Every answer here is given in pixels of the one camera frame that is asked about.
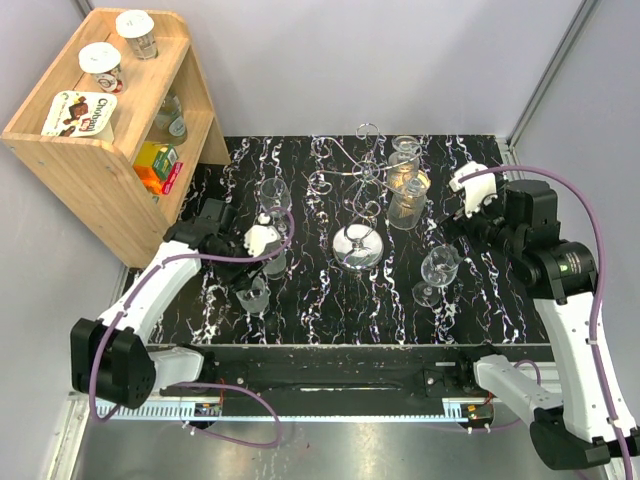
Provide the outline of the frosted short goblet front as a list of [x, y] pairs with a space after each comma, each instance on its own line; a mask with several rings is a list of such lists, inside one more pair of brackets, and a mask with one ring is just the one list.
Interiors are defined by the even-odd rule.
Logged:
[[242, 308], [251, 316], [259, 316], [268, 310], [270, 302], [270, 289], [266, 281], [261, 277], [255, 277], [251, 286], [236, 293]]

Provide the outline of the ribbed glass goblet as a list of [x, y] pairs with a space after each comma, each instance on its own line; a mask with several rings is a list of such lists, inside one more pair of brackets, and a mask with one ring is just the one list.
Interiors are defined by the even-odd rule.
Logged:
[[426, 195], [411, 198], [395, 193], [387, 212], [390, 225], [400, 230], [413, 229], [420, 220], [425, 204]]

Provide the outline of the chrome wine glass rack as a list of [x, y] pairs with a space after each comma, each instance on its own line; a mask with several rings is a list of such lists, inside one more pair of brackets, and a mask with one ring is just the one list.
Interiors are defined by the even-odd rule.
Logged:
[[333, 190], [331, 177], [352, 182], [342, 197], [343, 206], [351, 214], [351, 219], [333, 236], [331, 249], [339, 267], [360, 272], [375, 267], [384, 253], [384, 242], [377, 232], [377, 217], [382, 206], [377, 199], [369, 196], [395, 192], [386, 181], [388, 160], [376, 158], [384, 143], [379, 128], [372, 123], [364, 123], [356, 129], [355, 135], [365, 143], [365, 152], [358, 159], [347, 154], [346, 171], [315, 170], [309, 175], [308, 189], [315, 195], [325, 196]]

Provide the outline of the patterned glass goblet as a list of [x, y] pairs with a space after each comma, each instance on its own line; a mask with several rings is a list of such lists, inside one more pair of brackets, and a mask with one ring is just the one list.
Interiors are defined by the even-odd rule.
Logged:
[[414, 178], [420, 168], [421, 145], [410, 135], [401, 135], [392, 139], [393, 152], [389, 156], [386, 181], [394, 191]]

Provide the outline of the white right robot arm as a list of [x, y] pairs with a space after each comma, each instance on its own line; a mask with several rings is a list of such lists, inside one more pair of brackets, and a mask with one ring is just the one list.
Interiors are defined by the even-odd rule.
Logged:
[[527, 426], [552, 470], [585, 470], [639, 454], [639, 426], [622, 398], [594, 307], [598, 271], [591, 251], [561, 238], [558, 196], [545, 181], [497, 184], [494, 176], [453, 180], [464, 205], [440, 227], [448, 241], [466, 238], [503, 255], [540, 315], [561, 391], [546, 391], [493, 347], [459, 366], [457, 388], [486, 390]]

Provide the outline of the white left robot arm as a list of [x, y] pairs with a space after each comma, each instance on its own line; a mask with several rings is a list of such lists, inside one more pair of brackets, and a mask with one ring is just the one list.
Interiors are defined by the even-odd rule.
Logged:
[[195, 395], [214, 389], [214, 354], [189, 345], [149, 351], [148, 344], [171, 302], [201, 270], [203, 255], [217, 257], [217, 275], [238, 291], [261, 269], [267, 246], [278, 245], [280, 235], [266, 224], [232, 240], [236, 213], [221, 200], [207, 200], [200, 215], [166, 231], [148, 267], [114, 305], [96, 320], [76, 322], [70, 332], [74, 390], [134, 409], [179, 383]]

